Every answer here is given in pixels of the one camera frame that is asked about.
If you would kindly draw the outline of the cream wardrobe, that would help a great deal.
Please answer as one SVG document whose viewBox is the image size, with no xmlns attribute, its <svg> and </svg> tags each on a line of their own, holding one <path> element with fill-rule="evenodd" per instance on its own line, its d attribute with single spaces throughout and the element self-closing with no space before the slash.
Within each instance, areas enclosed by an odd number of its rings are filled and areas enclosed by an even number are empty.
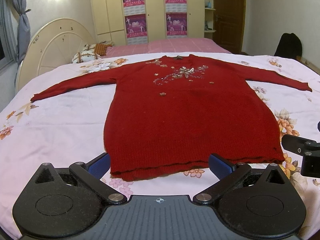
<svg viewBox="0 0 320 240">
<path fill-rule="evenodd" d="M 91 0 L 95 33 L 98 41 L 128 45 L 123 0 Z M 165 0 L 145 0 L 148 42 L 167 38 Z M 187 0 L 189 38 L 204 36 L 204 0 Z"/>
</svg>

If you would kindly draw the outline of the pink bed cover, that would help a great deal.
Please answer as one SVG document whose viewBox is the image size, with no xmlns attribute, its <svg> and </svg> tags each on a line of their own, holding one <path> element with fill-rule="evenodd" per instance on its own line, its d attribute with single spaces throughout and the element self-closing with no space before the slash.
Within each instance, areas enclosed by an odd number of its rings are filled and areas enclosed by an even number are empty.
<svg viewBox="0 0 320 240">
<path fill-rule="evenodd" d="M 145 44 L 113 46 L 106 50 L 106 55 L 102 56 L 102 58 L 135 54 L 181 52 L 231 53 L 208 38 L 171 38 Z"/>
</svg>

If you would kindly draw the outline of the grey blue curtain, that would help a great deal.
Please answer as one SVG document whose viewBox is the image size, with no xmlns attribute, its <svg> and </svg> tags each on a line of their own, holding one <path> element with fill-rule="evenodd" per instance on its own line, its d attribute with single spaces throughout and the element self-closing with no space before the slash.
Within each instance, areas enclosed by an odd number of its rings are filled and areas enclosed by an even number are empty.
<svg viewBox="0 0 320 240">
<path fill-rule="evenodd" d="M 21 64 L 30 42 L 27 0 L 1 0 L 1 44 L 8 62 Z"/>
</svg>

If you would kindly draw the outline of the orange patterned pillow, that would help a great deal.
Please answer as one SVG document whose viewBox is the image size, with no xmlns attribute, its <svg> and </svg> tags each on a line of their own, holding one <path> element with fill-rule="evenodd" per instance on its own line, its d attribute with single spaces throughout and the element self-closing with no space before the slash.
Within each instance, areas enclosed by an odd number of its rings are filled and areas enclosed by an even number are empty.
<svg viewBox="0 0 320 240">
<path fill-rule="evenodd" d="M 93 51 L 100 56 L 105 56 L 107 54 L 107 50 L 111 49 L 113 46 L 114 43 L 112 41 L 106 43 L 86 44 L 84 46 L 84 50 Z"/>
</svg>

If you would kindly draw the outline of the cream wooden headboard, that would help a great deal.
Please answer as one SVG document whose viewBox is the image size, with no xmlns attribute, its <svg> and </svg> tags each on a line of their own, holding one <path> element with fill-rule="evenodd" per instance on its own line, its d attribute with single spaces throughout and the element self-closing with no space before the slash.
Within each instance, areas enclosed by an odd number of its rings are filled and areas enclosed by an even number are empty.
<svg viewBox="0 0 320 240">
<path fill-rule="evenodd" d="M 84 45 L 95 43 L 94 37 L 78 21 L 58 18 L 44 25 L 31 39 L 21 62 L 15 83 L 18 93 L 33 78 L 70 64 Z"/>
</svg>

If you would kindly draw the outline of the lower left pink poster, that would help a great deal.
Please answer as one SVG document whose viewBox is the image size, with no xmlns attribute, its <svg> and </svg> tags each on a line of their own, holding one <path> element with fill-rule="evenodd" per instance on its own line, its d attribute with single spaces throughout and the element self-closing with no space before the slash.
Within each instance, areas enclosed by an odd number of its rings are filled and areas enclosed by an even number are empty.
<svg viewBox="0 0 320 240">
<path fill-rule="evenodd" d="M 125 16 L 125 26 L 128 45 L 145 44 L 148 42 L 145 14 Z"/>
</svg>

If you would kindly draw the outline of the red embellished sweater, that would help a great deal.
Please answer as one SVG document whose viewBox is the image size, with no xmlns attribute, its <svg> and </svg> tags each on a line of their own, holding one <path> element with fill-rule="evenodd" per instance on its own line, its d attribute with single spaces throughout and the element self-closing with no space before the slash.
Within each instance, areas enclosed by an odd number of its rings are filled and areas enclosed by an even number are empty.
<svg viewBox="0 0 320 240">
<path fill-rule="evenodd" d="M 163 56 L 62 81 L 32 101 L 116 85 L 104 146 L 112 176 L 133 181 L 207 168 L 213 153 L 233 163 L 282 163 L 279 124 L 249 81 L 310 90 L 271 70 Z"/>
</svg>

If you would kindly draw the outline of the corner wall shelf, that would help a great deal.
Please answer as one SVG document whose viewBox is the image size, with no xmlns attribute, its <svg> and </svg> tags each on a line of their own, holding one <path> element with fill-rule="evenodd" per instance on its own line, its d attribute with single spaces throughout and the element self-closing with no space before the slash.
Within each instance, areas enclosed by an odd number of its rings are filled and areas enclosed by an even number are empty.
<svg viewBox="0 0 320 240">
<path fill-rule="evenodd" d="M 215 30 L 214 0 L 204 0 L 204 37 L 213 39 Z"/>
</svg>

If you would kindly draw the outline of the lower right pink poster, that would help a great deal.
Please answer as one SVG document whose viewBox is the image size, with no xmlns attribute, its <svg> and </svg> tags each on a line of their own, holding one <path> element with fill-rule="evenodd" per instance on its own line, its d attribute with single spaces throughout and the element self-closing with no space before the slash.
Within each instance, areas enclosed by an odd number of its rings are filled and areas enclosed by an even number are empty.
<svg viewBox="0 0 320 240">
<path fill-rule="evenodd" d="M 166 13 L 167 38 L 187 37 L 187 13 L 169 12 Z"/>
</svg>

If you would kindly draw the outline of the brown wooden door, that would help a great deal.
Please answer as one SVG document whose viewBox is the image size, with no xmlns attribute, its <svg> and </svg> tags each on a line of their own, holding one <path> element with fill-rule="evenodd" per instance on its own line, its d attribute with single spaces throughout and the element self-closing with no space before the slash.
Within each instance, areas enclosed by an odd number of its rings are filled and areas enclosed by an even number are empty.
<svg viewBox="0 0 320 240">
<path fill-rule="evenodd" d="M 214 0 L 214 9 L 214 42 L 233 54 L 241 53 L 246 0 Z"/>
</svg>

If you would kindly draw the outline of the floral white bedsheet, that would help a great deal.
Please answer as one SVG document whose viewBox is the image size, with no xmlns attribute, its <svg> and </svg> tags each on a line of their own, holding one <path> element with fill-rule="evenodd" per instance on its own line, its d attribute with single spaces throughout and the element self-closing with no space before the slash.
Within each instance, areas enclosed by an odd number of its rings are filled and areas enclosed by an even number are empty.
<svg viewBox="0 0 320 240">
<path fill-rule="evenodd" d="M 32 79 L 1 111 L 1 228 L 12 239 L 21 234 L 13 220 L 17 197 L 42 163 L 68 167 L 76 161 L 90 161 L 104 152 L 103 127 L 116 85 L 96 86 L 31 103 L 30 98 L 48 87 L 86 72 L 115 66 L 189 54 L 210 57 L 244 66 L 273 70 L 280 75 L 308 82 L 313 92 L 270 83 L 249 81 L 263 103 L 276 114 L 280 124 L 291 126 L 292 134 L 319 141 L 319 75 L 295 61 L 274 56 L 245 56 L 226 53 L 152 53 L 112 57 L 98 63 L 65 64 Z M 282 132 L 291 129 L 280 126 Z M 300 194 L 307 217 L 300 231 L 308 239 L 319 230 L 319 179 L 301 176 L 302 157 L 284 153 L 284 172 Z M 207 169 L 195 169 L 137 182 L 112 178 L 107 172 L 102 182 L 131 194 L 174 195 L 195 193 L 217 181 Z"/>
</svg>

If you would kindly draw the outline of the black bag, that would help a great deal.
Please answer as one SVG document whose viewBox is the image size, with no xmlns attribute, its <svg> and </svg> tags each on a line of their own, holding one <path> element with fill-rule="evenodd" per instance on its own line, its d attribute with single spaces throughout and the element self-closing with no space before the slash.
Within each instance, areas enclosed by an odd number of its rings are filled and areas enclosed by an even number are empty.
<svg viewBox="0 0 320 240">
<path fill-rule="evenodd" d="M 294 33 L 283 33 L 274 56 L 296 60 L 302 53 L 303 47 L 298 36 Z"/>
</svg>

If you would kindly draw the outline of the white patterned pillow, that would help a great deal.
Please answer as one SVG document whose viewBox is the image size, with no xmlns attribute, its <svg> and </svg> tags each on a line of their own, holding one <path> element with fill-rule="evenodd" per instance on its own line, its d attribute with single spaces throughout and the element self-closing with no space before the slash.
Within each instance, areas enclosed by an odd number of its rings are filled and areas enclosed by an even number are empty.
<svg viewBox="0 0 320 240">
<path fill-rule="evenodd" d="M 100 55 L 91 51 L 91 50 L 83 50 L 81 52 L 77 52 L 72 57 L 72 63 L 85 63 L 93 60 L 100 59 Z"/>
</svg>

